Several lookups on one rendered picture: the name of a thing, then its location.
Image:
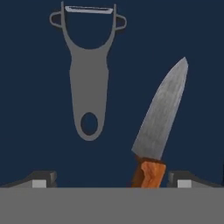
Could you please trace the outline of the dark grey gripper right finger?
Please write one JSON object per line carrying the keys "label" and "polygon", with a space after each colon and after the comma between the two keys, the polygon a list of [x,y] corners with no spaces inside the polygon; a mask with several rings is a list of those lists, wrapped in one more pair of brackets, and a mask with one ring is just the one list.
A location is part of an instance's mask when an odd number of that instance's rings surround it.
{"label": "dark grey gripper right finger", "polygon": [[189,171],[170,171],[168,175],[168,187],[175,188],[208,188],[218,187],[221,185],[198,178]]}

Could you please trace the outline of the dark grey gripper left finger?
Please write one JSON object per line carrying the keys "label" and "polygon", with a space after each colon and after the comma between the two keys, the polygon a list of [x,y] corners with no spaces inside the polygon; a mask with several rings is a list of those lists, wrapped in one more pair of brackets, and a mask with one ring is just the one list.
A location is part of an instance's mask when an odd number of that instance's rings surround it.
{"label": "dark grey gripper left finger", "polygon": [[52,188],[57,186],[56,171],[33,171],[27,177],[2,185],[2,188]]}

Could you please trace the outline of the grey peeler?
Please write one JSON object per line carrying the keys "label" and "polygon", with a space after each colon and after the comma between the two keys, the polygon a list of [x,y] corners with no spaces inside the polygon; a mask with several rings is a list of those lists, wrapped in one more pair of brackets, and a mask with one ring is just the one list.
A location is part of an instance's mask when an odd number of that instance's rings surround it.
{"label": "grey peeler", "polygon": [[[112,14],[113,22],[108,40],[95,49],[86,49],[76,45],[67,32],[65,16],[67,12]],[[62,30],[71,54],[69,77],[75,128],[82,139],[94,141],[102,133],[105,121],[109,82],[107,57],[116,32],[126,28],[127,18],[117,13],[116,4],[113,8],[102,8],[68,6],[61,2],[60,11],[53,12],[49,16],[49,22]],[[87,113],[92,113],[97,121],[97,129],[93,134],[86,134],[81,127],[81,121]]]}

